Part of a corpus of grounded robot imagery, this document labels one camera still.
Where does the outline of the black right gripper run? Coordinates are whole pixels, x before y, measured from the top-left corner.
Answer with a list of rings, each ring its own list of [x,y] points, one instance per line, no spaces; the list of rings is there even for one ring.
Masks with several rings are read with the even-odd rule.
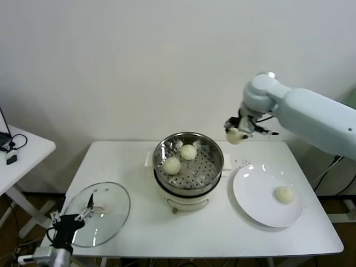
[[[231,120],[227,120],[224,123],[225,131],[230,131],[232,128],[239,128],[241,118],[240,117],[232,117]],[[249,136],[247,134],[243,134],[242,139],[248,139]]]

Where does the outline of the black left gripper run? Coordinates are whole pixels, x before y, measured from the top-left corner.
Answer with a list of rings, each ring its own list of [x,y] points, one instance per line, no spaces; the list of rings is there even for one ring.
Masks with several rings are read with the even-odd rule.
[[[93,194],[90,195],[86,208],[80,214],[62,215],[58,210],[51,211],[50,217],[56,234],[52,245],[55,248],[71,248],[72,240],[77,230],[84,227],[93,214]]]

